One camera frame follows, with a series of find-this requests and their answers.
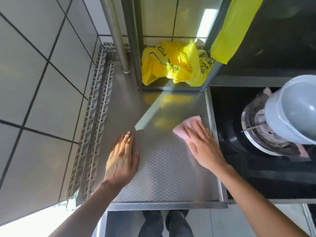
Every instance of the person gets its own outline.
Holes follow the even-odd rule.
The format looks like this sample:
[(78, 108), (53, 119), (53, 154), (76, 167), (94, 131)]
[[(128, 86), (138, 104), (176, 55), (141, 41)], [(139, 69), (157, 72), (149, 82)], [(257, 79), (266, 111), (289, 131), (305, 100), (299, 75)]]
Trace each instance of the person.
[[(186, 141), (201, 166), (209, 169), (226, 186), (257, 236), (308, 236), (271, 202), (247, 183), (224, 159), (208, 129), (202, 122), (193, 122), (193, 130), (185, 127), (192, 141)], [(50, 237), (90, 237), (111, 201), (137, 172), (139, 152), (132, 155), (133, 136), (122, 134), (114, 144), (105, 171), (104, 181), (91, 197), (70, 215)], [(171, 211), (167, 228), (171, 237), (193, 236), (185, 220), (187, 211)], [(160, 211), (144, 211), (145, 223), (139, 237), (162, 236)]]

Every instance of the forearm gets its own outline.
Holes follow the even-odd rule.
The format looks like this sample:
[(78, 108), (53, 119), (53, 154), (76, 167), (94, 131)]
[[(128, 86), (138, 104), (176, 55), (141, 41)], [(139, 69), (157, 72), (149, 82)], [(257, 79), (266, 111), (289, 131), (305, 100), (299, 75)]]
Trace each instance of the forearm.
[(119, 190), (101, 183), (92, 196), (70, 215), (50, 237), (91, 237), (99, 219), (118, 195)]
[(214, 174), (233, 196), (257, 236), (307, 236), (231, 166), (220, 167)]

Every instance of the pink cloth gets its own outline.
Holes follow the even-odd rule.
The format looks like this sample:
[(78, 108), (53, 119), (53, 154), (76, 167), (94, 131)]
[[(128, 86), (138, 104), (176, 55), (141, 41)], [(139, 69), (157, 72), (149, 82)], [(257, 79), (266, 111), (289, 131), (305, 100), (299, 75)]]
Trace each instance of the pink cloth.
[(188, 134), (186, 133), (184, 127), (188, 126), (190, 127), (192, 130), (192, 121), (197, 120), (197, 121), (201, 121), (201, 117), (200, 116), (192, 116), (189, 119), (186, 119), (185, 121), (183, 121), (181, 124), (177, 125), (172, 131), (173, 133), (175, 133), (176, 135), (178, 135), (179, 137), (181, 137), (184, 140), (190, 140), (192, 141), (192, 139), (190, 138), (190, 136), (188, 136)]

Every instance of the metal countertop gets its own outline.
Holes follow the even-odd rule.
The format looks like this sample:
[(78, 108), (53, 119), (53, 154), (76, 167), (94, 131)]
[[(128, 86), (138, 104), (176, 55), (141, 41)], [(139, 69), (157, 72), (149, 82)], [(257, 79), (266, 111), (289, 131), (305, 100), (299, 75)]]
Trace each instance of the metal countertop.
[(209, 89), (205, 93), (138, 91), (132, 74), (121, 73), (116, 65), (95, 185), (102, 182), (110, 149), (122, 132), (130, 130), (135, 136), (140, 163), (109, 211), (227, 208), (224, 185), (197, 163), (185, 142), (172, 132), (194, 115), (212, 129)]

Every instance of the dark gray pants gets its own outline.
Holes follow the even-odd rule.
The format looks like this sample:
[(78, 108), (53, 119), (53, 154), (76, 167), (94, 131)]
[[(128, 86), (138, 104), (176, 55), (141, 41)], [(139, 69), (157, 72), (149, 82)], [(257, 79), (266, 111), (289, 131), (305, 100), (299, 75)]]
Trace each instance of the dark gray pants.
[[(172, 211), (169, 224), (169, 237), (193, 237), (190, 225), (180, 211)], [(162, 237), (163, 220), (160, 211), (150, 211), (138, 237)]]

